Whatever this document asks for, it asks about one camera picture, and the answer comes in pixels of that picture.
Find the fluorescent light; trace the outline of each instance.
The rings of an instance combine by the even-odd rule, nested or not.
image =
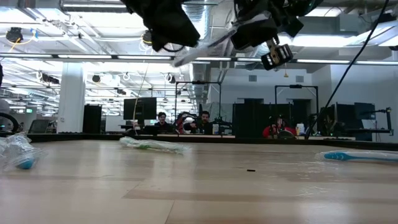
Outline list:
[[[41,88],[48,88],[47,86],[22,86],[22,85],[12,85],[12,86],[2,86],[3,88],[30,88],[30,89],[41,89]],[[60,86],[50,86],[49,88],[60,88]]]
[[[330,64],[348,64],[349,60],[312,60],[312,59],[297,59],[297,63],[330,63]]]
[[[110,55],[58,55],[60,58],[112,59]]]
[[[119,59],[132,59],[132,60],[171,60],[168,56],[118,56]]]
[[[395,36],[384,43],[379,44],[380,47],[389,47],[398,45],[398,36]]]
[[[345,9],[345,7],[317,7],[305,16],[336,17]]]
[[[357,61],[356,65],[398,65],[398,62],[383,62],[383,61]]]
[[[2,53],[0,57],[15,57],[15,58],[52,58],[52,55],[46,54],[8,54]]]
[[[231,59],[225,57],[198,57],[195,60],[229,62]]]
[[[111,8],[126,8],[123,4],[64,4],[64,7],[111,7]]]
[[[25,106],[10,106],[10,109],[25,109]]]
[[[376,30],[374,30],[371,40],[385,32],[387,32],[389,29],[391,29],[391,27],[379,27],[379,25],[377,26]],[[356,37],[352,37],[349,40],[349,45],[356,45],[356,44],[362,44],[367,38],[368,35],[370,34],[370,30],[363,33],[363,34],[359,34]]]
[[[238,58],[239,62],[261,62],[261,58]]]
[[[36,104],[36,105],[42,105],[43,104],[42,102],[29,102],[29,103]]]
[[[349,37],[338,35],[298,35],[292,45],[297,47],[344,47],[350,42]]]

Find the plastic bag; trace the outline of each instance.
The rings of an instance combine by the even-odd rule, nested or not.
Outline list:
[[[195,49],[190,49],[186,54],[184,55],[179,55],[176,56],[174,61],[172,62],[173,67],[180,67],[182,65],[186,65],[192,61],[194,61],[198,57],[206,57],[209,55],[209,53],[217,47],[219,44],[222,42],[226,41],[227,39],[231,38],[235,33],[237,33],[238,28],[241,25],[246,25],[250,24],[253,22],[259,22],[259,21],[266,21],[271,17],[271,13],[268,11],[263,12],[262,14],[258,14],[254,16],[252,19],[248,21],[242,21],[242,22],[235,22],[232,27],[230,27],[228,30],[222,33],[218,38],[215,40],[212,40],[211,42],[207,44],[203,44],[202,46],[195,48]]]
[[[31,140],[25,133],[0,139],[0,168],[7,171],[15,167],[30,169],[47,153],[29,144]]]
[[[169,152],[182,154],[183,151],[189,150],[190,146],[175,144],[171,142],[155,141],[155,140],[136,140],[130,137],[123,137],[120,143],[136,149],[150,149],[154,151]]]
[[[315,159],[351,162],[398,162],[398,153],[365,150],[329,151],[318,153]]]

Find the wall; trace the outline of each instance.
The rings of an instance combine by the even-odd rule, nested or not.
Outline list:
[[[332,88],[336,88],[346,70],[345,65],[331,66]],[[374,103],[377,110],[392,108],[392,128],[398,128],[398,76],[396,67],[352,66],[339,87],[333,102],[352,104]],[[386,115],[376,114],[378,128],[387,128]],[[382,142],[398,142],[398,136],[380,134]]]
[[[332,93],[331,84],[331,69],[330,65],[327,65],[311,75],[312,85],[318,86],[318,100],[319,100],[319,110],[326,105],[328,99]],[[311,111],[316,113],[316,102],[312,100]]]
[[[11,114],[11,116],[13,116],[19,124],[25,121],[25,114]]]
[[[212,69],[212,80],[216,80],[219,70]],[[304,76],[304,82],[301,85],[312,85],[311,75],[306,70],[287,70],[288,78],[285,78],[285,70],[278,72],[244,69],[229,69],[222,84],[222,103],[236,103],[238,98],[263,98],[264,103],[275,102],[275,85],[295,85],[296,75]],[[257,82],[249,82],[249,75],[257,75]],[[218,102],[218,93],[210,88],[210,102]],[[295,90],[286,88],[278,95],[279,103],[287,103],[289,99],[315,99],[307,90]]]

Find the metal frame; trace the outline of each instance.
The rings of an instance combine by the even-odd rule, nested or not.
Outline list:
[[[278,116],[278,95],[280,93],[277,92],[279,87],[287,87],[293,89],[302,89],[302,88],[314,88],[315,89],[315,98],[317,101],[317,114],[319,114],[319,95],[318,95],[318,86],[305,86],[305,85],[276,85],[275,86],[275,117]]]
[[[193,82],[175,82],[175,104],[174,104],[174,120],[177,120],[177,92],[178,92],[178,84],[192,84],[192,85],[206,85],[206,84],[218,84],[220,87],[219,95],[219,108],[218,108],[218,116],[221,117],[221,82],[203,82],[203,81],[193,81]]]

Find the man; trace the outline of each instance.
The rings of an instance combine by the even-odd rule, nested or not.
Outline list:
[[[184,129],[191,131],[192,134],[213,134],[213,124],[209,122],[210,113],[208,111],[203,111],[200,118],[201,120],[199,122],[194,121],[184,124]]]
[[[164,112],[160,112],[157,117],[159,122],[156,123],[155,126],[159,126],[159,132],[172,133],[173,127],[166,122],[166,114]]]
[[[285,121],[282,120],[282,118],[278,118],[277,120],[277,126],[276,125],[272,125],[272,133],[270,133],[271,127],[268,126],[264,129],[264,131],[262,132],[262,136],[264,138],[272,138],[271,134],[274,134],[274,138],[278,138],[277,135],[279,134],[279,132],[281,131],[282,128],[282,123],[283,123],[283,127],[285,128],[285,131],[290,131],[293,135],[295,135],[296,130],[290,127],[286,126]]]

